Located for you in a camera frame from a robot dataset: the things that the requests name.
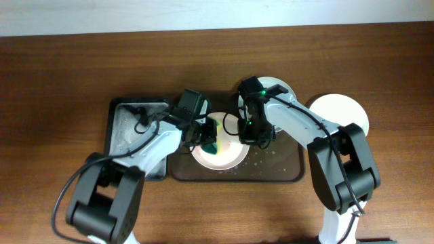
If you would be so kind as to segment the green and yellow sponge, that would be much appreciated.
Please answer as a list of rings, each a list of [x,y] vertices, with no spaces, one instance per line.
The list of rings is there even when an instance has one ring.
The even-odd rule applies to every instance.
[[[216,141],[207,144],[204,146],[201,146],[201,150],[203,150],[205,153],[209,153],[211,155],[217,155],[218,154],[218,147],[219,147],[219,137],[218,134],[222,130],[222,119],[214,119],[216,122]]]

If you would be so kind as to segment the white plate with red stain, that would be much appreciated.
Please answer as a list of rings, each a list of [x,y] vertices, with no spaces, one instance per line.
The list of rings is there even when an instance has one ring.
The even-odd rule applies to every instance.
[[[215,112],[208,115],[211,119],[222,119],[222,130],[218,134],[219,147],[218,154],[211,155],[201,150],[201,147],[196,147],[192,151],[194,159],[202,166],[213,170],[226,170],[237,166],[242,162],[249,151],[249,146],[242,144],[238,136],[227,134],[237,133],[238,118],[234,115],[228,114],[226,119],[224,112]]]

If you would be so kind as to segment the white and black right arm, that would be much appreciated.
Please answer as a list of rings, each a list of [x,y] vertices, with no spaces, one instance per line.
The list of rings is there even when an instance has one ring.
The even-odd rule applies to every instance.
[[[301,105],[292,94],[240,94],[244,117],[238,123],[244,144],[263,145],[282,128],[308,152],[313,188],[324,206],[319,243],[356,243],[357,224],[380,186],[380,174],[360,126],[339,125]]]

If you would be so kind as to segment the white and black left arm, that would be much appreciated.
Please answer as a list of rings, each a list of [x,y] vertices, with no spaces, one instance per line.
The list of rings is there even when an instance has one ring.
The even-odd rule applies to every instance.
[[[88,238],[88,243],[136,243],[133,228],[138,217],[144,180],[153,168],[181,146],[216,141],[216,122],[202,122],[173,114],[159,115],[119,154],[94,153],[68,180],[76,184],[66,211],[66,223]]]

